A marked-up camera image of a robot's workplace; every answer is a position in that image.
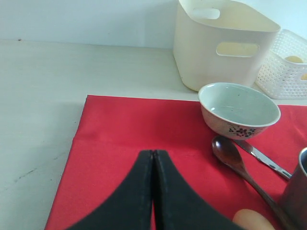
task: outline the stainless steel cup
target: stainless steel cup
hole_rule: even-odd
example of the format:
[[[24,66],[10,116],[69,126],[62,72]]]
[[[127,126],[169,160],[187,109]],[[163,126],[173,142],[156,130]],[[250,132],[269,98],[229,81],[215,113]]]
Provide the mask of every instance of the stainless steel cup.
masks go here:
[[[298,165],[279,204],[301,229],[307,230],[307,148],[300,152]]]

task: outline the wooden spoon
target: wooden spoon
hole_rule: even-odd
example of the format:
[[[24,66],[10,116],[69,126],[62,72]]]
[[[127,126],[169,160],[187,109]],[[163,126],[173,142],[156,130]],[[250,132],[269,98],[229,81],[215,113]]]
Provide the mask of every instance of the wooden spoon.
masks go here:
[[[225,165],[242,176],[268,203],[272,211],[279,219],[285,230],[299,230],[289,216],[278,206],[278,204],[252,179],[247,172],[239,151],[233,142],[223,136],[217,136],[212,141],[214,155]]]

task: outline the butter knife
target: butter knife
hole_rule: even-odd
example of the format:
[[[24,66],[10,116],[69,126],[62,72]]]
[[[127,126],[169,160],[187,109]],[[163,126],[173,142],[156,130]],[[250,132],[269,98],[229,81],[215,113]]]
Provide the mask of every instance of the butter knife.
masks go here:
[[[240,146],[242,149],[244,149],[246,152],[251,154],[252,156],[256,157],[260,162],[266,164],[271,169],[275,170],[279,175],[281,175],[286,180],[289,180],[292,176],[290,173],[288,173],[285,169],[280,167],[278,164],[276,164],[274,161],[272,161],[270,158],[268,158],[266,155],[264,155],[262,152],[260,152],[255,147],[251,146],[248,142],[244,140],[233,140],[238,146]]]

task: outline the red cloth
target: red cloth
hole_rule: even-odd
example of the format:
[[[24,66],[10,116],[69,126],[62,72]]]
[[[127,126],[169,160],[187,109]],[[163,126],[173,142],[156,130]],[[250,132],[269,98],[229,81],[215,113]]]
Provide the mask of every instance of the red cloth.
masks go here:
[[[249,142],[292,173],[307,146],[307,107],[280,109],[280,121]],[[99,206],[143,149],[167,150],[190,186],[226,217],[249,208],[280,229],[255,190],[213,156],[215,135],[199,102],[88,96],[45,229],[67,228]],[[278,200],[286,182],[239,150],[255,181]]]

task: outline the white table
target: white table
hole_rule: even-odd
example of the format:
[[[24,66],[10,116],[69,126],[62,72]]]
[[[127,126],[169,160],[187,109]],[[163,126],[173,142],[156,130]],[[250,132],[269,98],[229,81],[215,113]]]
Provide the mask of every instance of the white table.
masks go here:
[[[1,40],[1,230],[44,228],[88,94],[198,100],[169,49]]]

